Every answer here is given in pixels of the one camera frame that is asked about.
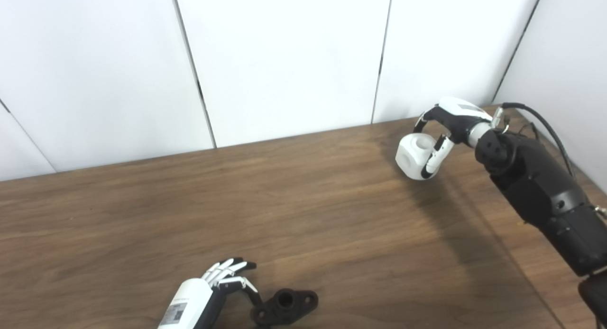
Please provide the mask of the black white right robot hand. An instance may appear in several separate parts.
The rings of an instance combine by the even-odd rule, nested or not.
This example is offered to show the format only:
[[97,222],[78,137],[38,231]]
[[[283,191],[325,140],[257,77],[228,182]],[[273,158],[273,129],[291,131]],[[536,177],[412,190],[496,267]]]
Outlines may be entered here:
[[472,149],[480,138],[492,130],[494,118],[474,104],[455,97],[441,98],[430,110],[425,111],[414,126],[414,133],[422,133],[430,121],[437,121],[448,130],[434,144],[431,154],[419,171],[421,179],[432,178],[455,145],[465,144]]

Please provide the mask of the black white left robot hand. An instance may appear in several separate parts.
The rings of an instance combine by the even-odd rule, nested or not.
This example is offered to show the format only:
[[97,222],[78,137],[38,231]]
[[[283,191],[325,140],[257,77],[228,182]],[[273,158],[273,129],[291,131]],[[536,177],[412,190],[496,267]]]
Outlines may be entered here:
[[252,305],[262,304],[258,289],[242,271],[256,269],[254,262],[241,257],[216,262],[197,278],[180,284],[158,325],[159,329],[211,329],[228,295],[244,292]]

